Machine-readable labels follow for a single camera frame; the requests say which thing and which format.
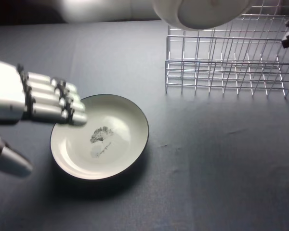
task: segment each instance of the tree design on plate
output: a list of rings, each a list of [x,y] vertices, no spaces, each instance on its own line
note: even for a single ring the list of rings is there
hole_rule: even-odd
[[[93,158],[99,157],[102,153],[105,152],[105,150],[107,150],[107,147],[110,146],[111,142],[104,146],[104,141],[113,134],[114,132],[106,126],[98,128],[97,130],[94,131],[93,135],[91,136],[90,142],[97,143],[100,141],[102,144],[101,145],[97,144],[92,148],[91,156]]]

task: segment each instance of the white robotic hand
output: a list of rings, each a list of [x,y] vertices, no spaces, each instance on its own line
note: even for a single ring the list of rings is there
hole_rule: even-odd
[[[87,116],[73,84],[0,62],[0,124],[20,120],[81,126]],[[32,165],[0,138],[0,170],[24,177]]]

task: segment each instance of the wire basket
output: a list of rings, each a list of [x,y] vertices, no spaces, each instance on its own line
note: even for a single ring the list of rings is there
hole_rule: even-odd
[[[281,39],[289,0],[261,0],[248,14],[222,26],[185,31],[168,27],[165,88],[262,90],[289,94],[289,48]]]

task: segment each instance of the gray tablecloth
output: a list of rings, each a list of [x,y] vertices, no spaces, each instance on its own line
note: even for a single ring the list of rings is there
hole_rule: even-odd
[[[0,134],[34,164],[0,173],[0,231],[289,231],[289,98],[171,88],[162,22],[0,27],[0,60],[110,93],[146,114],[142,158],[115,182],[74,184],[52,161],[52,125]]]

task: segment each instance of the round ceramic plate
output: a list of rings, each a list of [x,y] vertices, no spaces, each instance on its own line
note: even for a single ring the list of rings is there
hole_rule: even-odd
[[[82,127],[56,124],[51,150],[68,174],[87,180],[114,176],[127,169],[144,150],[149,124],[132,101],[116,95],[81,100],[88,123]]]

